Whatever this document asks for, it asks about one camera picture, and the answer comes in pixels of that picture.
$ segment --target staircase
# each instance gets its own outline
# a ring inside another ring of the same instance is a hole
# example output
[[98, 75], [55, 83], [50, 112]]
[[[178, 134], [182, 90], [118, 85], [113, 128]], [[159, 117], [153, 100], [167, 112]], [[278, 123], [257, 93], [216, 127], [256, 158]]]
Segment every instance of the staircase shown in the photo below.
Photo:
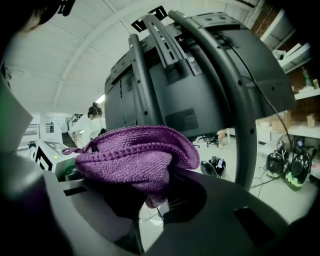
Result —
[[62, 133], [62, 142], [68, 148], [77, 148], [76, 144], [74, 143], [74, 141], [70, 137], [69, 133], [67, 133], [67, 132]]

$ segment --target white ceiling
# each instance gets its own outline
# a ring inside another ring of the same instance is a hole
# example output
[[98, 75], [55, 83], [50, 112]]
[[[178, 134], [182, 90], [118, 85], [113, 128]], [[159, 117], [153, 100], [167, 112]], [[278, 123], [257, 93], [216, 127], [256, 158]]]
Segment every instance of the white ceiling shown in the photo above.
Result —
[[[76, 0], [69, 16], [56, 14], [12, 40], [5, 61], [13, 94], [30, 112], [85, 113], [104, 93], [112, 66], [129, 50], [128, 36], [137, 33], [131, 23], [159, 5], [188, 16], [226, 12], [249, 27], [255, 16], [254, 9], [235, 0]], [[143, 31], [139, 38], [148, 34]]]

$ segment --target bottle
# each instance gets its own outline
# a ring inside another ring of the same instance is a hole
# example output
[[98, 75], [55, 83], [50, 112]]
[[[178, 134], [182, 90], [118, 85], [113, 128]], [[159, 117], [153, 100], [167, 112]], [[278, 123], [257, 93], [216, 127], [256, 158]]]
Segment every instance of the bottle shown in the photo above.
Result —
[[313, 79], [313, 86], [314, 86], [314, 89], [319, 89], [318, 79]]
[[302, 67], [302, 73], [303, 73], [303, 76], [304, 76], [304, 85], [305, 85], [305, 87], [312, 87], [313, 83], [312, 83], [312, 81], [310, 79], [308, 71], [305, 69], [304, 66]]

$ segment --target purple knitted cloth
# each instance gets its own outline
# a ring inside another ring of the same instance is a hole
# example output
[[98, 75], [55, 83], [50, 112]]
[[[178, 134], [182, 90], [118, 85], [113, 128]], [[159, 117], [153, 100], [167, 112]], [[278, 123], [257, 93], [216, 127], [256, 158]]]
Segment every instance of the purple knitted cloth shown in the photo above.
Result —
[[196, 169], [200, 164], [194, 145], [176, 130], [158, 125], [130, 126], [107, 132], [83, 148], [65, 148], [79, 153], [76, 168], [88, 178], [106, 183], [129, 183], [148, 195], [155, 208], [166, 200], [168, 166]]

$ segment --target curved black bar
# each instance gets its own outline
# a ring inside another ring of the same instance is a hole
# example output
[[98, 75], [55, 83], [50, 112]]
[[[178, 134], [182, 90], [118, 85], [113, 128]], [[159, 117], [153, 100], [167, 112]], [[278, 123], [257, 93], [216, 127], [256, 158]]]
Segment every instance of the curved black bar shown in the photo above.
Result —
[[136, 93], [143, 113], [143, 125], [164, 125], [154, 84], [147, 68], [144, 51], [136, 34], [129, 36], [130, 57]]
[[234, 120], [237, 149], [235, 183], [249, 191], [256, 167], [257, 132], [246, 83], [230, 56], [205, 28], [180, 11], [171, 10], [169, 17], [190, 33], [218, 73]]
[[186, 59], [186, 54], [180, 44], [167, 32], [166, 27], [156, 16], [148, 14], [142, 20], [154, 40], [164, 68], [182, 59]]

